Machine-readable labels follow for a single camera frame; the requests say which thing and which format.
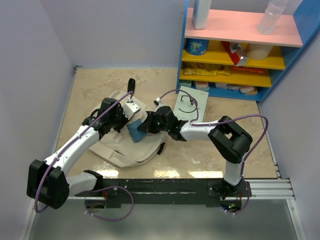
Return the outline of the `yellow snack bag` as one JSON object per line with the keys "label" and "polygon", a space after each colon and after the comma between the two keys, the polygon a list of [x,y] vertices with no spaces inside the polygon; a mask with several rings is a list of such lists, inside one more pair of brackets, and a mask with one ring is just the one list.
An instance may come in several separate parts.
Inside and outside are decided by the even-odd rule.
{"label": "yellow snack bag", "polygon": [[202,62],[186,62],[183,73],[186,76],[229,76],[231,74],[227,65]]}

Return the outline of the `blue tin can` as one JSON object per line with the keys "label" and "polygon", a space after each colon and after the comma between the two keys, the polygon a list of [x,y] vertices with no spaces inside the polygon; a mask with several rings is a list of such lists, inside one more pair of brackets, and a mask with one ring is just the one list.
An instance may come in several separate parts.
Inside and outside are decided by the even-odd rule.
{"label": "blue tin can", "polygon": [[209,40],[187,38],[185,41],[185,50],[187,53],[194,56],[201,56],[207,52]]}

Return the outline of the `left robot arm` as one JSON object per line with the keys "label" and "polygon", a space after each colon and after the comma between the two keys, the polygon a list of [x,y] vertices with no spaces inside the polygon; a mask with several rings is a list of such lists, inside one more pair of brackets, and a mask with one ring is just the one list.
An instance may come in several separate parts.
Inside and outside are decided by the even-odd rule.
{"label": "left robot arm", "polygon": [[110,130],[120,132],[140,107],[133,100],[121,104],[114,98],[104,98],[99,108],[86,117],[79,129],[59,150],[45,160],[34,160],[28,169],[26,194],[46,207],[60,208],[68,197],[88,192],[99,196],[104,190],[102,175],[85,170],[67,177],[78,159]]}

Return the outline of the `clear plastic bottle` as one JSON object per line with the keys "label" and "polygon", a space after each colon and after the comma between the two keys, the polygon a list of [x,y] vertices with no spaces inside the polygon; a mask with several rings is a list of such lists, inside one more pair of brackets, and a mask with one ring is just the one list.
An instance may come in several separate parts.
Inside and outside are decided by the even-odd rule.
{"label": "clear plastic bottle", "polygon": [[257,31],[263,35],[270,35],[276,28],[277,22],[283,15],[289,2],[289,0],[270,0],[257,26]]}

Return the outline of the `blue wallet notebook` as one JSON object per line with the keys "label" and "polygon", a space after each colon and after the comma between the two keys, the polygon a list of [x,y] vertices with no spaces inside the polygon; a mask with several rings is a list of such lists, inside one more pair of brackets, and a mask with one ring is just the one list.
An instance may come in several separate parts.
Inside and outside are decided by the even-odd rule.
{"label": "blue wallet notebook", "polygon": [[142,120],[138,118],[137,120],[127,125],[127,129],[134,143],[139,142],[147,135],[146,132],[138,130],[138,127],[141,124],[142,124]]}

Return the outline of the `white bottle on shelf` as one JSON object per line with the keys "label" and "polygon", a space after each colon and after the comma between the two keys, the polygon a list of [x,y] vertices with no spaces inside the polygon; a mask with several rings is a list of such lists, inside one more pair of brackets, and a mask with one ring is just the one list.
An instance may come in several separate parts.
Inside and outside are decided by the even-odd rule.
{"label": "white bottle on shelf", "polygon": [[195,0],[192,13],[192,24],[196,30],[206,28],[211,0]]}

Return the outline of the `white book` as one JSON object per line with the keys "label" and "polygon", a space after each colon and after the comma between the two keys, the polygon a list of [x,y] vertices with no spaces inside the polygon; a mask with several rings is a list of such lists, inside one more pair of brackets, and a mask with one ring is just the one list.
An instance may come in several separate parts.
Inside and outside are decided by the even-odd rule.
{"label": "white book", "polygon": [[[202,90],[197,90],[190,87],[181,86],[181,90],[189,93],[197,102],[198,119],[196,123],[201,123],[204,119],[206,105],[209,93]],[[196,105],[192,102],[190,96],[183,91],[180,91],[174,106],[174,115],[179,120],[190,121],[197,118]]]}

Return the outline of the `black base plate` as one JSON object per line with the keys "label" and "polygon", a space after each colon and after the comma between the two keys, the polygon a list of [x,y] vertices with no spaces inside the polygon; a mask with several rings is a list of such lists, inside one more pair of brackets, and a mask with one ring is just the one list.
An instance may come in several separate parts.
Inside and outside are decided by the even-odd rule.
{"label": "black base plate", "polygon": [[105,178],[100,189],[108,187],[107,207],[119,208],[122,204],[143,205],[205,205],[228,209],[235,199],[251,197],[250,183],[241,181],[227,186],[221,178]]}

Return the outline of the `red snack packet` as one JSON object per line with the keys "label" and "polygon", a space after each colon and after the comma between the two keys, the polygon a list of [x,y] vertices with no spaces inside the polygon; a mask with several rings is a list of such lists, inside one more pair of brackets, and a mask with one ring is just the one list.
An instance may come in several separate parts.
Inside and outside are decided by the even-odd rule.
{"label": "red snack packet", "polygon": [[221,41],[221,44],[235,66],[244,66],[247,63],[249,58],[239,42]]}

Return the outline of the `pastel sponges row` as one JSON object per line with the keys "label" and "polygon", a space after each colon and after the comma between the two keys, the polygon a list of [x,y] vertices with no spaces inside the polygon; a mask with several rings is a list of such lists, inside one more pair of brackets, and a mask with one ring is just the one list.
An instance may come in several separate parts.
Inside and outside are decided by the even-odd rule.
{"label": "pastel sponges row", "polygon": [[231,91],[240,91],[245,95],[256,95],[258,90],[255,86],[247,86],[247,85],[236,85],[236,84],[228,84],[228,83],[214,83],[214,82],[206,82],[206,81],[192,81],[192,80],[180,80],[180,87],[188,87],[191,88],[194,84],[194,87],[197,90],[208,92],[210,88],[218,88],[223,90],[231,90]]}

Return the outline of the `beige student backpack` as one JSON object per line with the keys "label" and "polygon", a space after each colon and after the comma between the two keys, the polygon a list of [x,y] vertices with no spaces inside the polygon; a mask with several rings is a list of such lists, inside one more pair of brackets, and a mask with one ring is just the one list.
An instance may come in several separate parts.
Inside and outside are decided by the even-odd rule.
{"label": "beige student backpack", "polygon": [[[137,119],[143,122],[147,118],[147,111],[153,108],[133,97],[138,102],[141,110],[129,121],[128,124]],[[91,152],[119,168],[135,167],[146,164],[164,148],[166,135],[164,133],[147,135],[140,141],[134,142],[125,125],[120,132],[111,130],[99,142],[89,148]]]}

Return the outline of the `blue shelf unit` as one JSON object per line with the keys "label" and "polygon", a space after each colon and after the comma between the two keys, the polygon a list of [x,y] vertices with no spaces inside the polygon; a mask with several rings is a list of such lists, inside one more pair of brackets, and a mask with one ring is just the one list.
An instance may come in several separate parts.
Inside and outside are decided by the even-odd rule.
{"label": "blue shelf unit", "polygon": [[211,9],[206,27],[195,29],[193,11],[183,11],[176,85],[205,83],[211,97],[263,101],[320,28],[317,0],[282,15],[271,34],[257,30],[262,13]]}

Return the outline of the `orange red packet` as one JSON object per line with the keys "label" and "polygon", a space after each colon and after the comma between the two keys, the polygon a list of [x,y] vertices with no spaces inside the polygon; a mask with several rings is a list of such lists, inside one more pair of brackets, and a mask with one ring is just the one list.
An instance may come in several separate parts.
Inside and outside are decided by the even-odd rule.
{"label": "orange red packet", "polygon": [[237,72],[245,72],[245,73],[253,73],[253,74],[264,74],[264,68],[256,68],[256,67],[246,67],[246,66],[230,66],[229,67],[232,71]]}

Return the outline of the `white bowl cup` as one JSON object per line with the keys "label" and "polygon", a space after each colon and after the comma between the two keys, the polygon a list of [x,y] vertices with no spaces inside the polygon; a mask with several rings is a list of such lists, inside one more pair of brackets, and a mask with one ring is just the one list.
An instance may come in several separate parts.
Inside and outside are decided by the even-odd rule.
{"label": "white bowl cup", "polygon": [[249,59],[261,61],[268,57],[273,47],[273,45],[249,43],[245,52]]}

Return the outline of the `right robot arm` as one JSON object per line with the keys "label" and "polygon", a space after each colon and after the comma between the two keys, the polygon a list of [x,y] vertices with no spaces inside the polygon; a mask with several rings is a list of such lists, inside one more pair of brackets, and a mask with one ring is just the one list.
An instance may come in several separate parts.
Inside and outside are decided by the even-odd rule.
{"label": "right robot arm", "polygon": [[253,138],[228,116],[207,123],[192,124],[179,120],[170,107],[162,106],[148,111],[146,120],[137,129],[150,134],[167,132],[175,141],[211,141],[226,160],[225,174],[215,190],[233,197],[241,190],[243,160],[249,151]]}

